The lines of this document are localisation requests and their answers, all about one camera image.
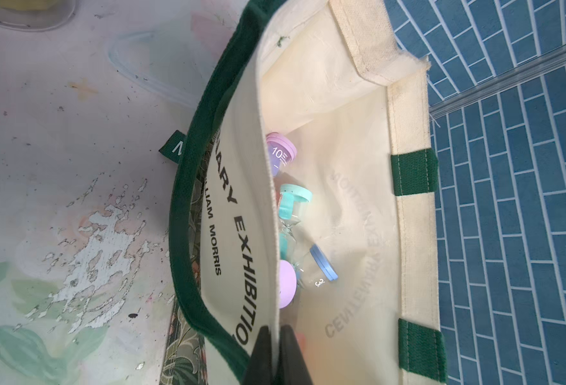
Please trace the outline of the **purple hourglass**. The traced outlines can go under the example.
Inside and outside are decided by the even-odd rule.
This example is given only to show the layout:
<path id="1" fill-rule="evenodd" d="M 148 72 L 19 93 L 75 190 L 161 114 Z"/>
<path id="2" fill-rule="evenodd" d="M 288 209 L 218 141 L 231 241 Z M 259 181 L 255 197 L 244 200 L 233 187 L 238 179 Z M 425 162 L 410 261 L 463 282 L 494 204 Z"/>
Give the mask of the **purple hourglass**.
<path id="1" fill-rule="evenodd" d="M 292 264 L 279 261 L 279 308 L 286 308 L 294 299 L 297 291 L 297 274 Z"/>
<path id="2" fill-rule="evenodd" d="M 272 175 L 277 176 L 282 168 L 295 160 L 297 148 L 292 141 L 280 133 L 268 133 L 265 140 L 268 147 Z"/>

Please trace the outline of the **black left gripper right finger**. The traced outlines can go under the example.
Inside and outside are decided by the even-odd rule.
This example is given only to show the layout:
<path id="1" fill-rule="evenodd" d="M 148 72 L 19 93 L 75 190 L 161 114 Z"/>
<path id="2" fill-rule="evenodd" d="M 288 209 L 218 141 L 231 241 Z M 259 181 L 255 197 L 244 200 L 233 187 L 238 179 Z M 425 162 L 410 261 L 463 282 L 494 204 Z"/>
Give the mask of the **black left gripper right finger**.
<path id="1" fill-rule="evenodd" d="M 280 332 L 280 384 L 312 385 L 297 337 L 290 325 Z"/>

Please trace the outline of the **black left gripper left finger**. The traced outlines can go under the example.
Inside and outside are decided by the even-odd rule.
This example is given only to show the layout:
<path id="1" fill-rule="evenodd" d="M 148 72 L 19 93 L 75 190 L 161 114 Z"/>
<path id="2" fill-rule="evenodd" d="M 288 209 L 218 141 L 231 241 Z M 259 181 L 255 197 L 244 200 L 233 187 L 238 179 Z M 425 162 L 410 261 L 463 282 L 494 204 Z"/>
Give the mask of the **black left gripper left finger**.
<path id="1" fill-rule="evenodd" d="M 268 326 L 260 328 L 244 374 L 243 385 L 273 384 L 273 348 Z"/>

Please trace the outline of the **cream canvas tote bag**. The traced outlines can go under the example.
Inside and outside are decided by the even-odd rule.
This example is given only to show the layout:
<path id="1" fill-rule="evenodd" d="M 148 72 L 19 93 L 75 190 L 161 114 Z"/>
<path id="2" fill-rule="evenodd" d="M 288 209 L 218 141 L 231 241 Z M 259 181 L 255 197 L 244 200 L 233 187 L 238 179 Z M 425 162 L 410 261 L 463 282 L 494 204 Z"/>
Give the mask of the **cream canvas tote bag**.
<path id="1" fill-rule="evenodd" d="M 312 384 L 444 384 L 426 59 L 381 1 L 250 1 L 199 101 L 169 215 L 175 293 L 210 384 L 243 384 L 290 325 Z M 295 160 L 272 175 L 265 137 Z M 279 308 L 282 184 L 313 193 L 292 264 L 317 244 L 339 279 Z"/>

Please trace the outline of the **teal hourglass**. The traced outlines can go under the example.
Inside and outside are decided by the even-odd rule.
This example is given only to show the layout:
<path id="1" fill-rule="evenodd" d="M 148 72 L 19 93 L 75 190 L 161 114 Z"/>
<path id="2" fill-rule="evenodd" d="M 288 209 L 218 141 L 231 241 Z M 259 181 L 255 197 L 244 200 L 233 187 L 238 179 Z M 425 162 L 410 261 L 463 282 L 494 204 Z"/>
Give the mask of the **teal hourglass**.
<path id="1" fill-rule="evenodd" d="M 286 261 L 292 260 L 297 240 L 293 228 L 303 219 L 305 206 L 313 200 L 313 193 L 297 184 L 282 184 L 279 192 L 278 218 L 280 256 Z"/>

